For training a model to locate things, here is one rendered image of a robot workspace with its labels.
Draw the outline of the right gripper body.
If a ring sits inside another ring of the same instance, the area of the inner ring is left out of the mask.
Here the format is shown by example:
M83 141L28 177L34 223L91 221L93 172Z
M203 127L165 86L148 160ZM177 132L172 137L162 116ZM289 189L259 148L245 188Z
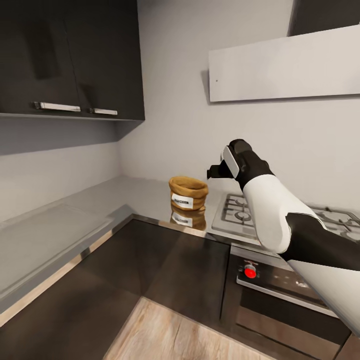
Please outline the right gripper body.
M222 162L220 165L212 165L210 167L211 178L231 178L234 179L232 172L227 172L223 169Z

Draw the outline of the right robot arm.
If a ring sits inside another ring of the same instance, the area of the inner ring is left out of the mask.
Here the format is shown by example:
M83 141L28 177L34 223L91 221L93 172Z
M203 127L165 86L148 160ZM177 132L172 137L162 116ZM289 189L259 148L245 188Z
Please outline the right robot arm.
M260 244L283 257L360 338L360 244L327 230L244 140L224 148L207 178L239 183Z

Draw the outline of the popcorn bag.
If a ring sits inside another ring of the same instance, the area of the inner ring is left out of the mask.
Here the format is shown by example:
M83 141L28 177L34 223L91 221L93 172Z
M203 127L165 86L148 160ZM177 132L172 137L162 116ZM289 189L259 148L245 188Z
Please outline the popcorn bag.
M209 193L206 183L188 176L172 177L169 182L170 202L182 211L205 210L205 202Z

